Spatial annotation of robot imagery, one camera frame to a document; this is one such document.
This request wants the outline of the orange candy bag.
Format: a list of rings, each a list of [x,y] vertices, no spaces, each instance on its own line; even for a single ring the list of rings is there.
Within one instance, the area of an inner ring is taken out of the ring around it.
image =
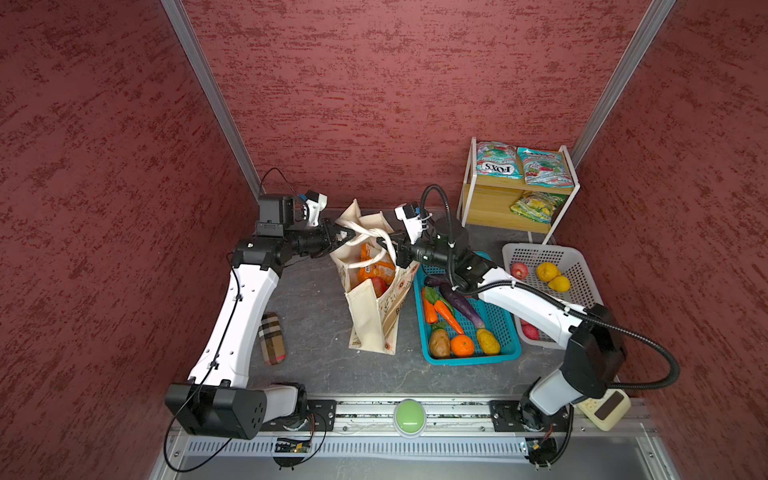
[[[376,263],[361,267],[358,270],[357,278],[361,283],[367,279],[373,279],[377,277],[381,279],[387,286],[390,286],[395,278],[396,267],[391,262],[389,254],[384,250],[378,250],[368,243],[364,243],[361,247],[361,261],[367,261],[375,258],[379,253],[383,253],[383,257]]]

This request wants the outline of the cream canvas grocery bag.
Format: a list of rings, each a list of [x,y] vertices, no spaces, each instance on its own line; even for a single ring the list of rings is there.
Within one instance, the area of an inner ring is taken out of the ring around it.
[[[395,264],[394,230],[381,212],[364,215],[354,201],[335,224],[353,231],[353,239],[331,254],[353,321],[349,347],[393,355],[400,310],[419,263]]]

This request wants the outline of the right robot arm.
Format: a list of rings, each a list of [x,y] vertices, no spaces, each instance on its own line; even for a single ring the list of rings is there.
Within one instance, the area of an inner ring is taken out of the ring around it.
[[[680,365],[673,354],[646,336],[619,326],[606,307],[584,307],[558,299],[475,253],[468,245],[466,231],[450,213],[432,219],[426,208],[432,192],[444,191],[437,184],[429,185],[419,202],[396,208],[396,217],[405,226],[387,246],[396,264],[404,267],[417,261],[442,269],[445,285],[461,298],[472,297],[522,317],[565,349],[560,367],[538,379],[520,399],[518,415],[525,427],[541,431],[565,407],[587,398],[598,399],[609,389],[656,390],[678,380]],[[627,357],[625,338],[660,354],[669,365],[668,373],[660,380],[616,382]]]

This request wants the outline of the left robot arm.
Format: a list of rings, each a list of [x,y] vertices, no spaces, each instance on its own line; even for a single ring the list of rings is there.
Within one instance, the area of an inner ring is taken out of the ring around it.
[[[250,361],[270,297],[294,257],[320,258],[352,240],[352,229],[322,218],[326,195],[261,194],[255,232],[238,242],[222,309],[198,362],[169,386],[172,426],[191,436],[251,440],[274,420],[302,425],[310,417],[303,385],[248,386]]]

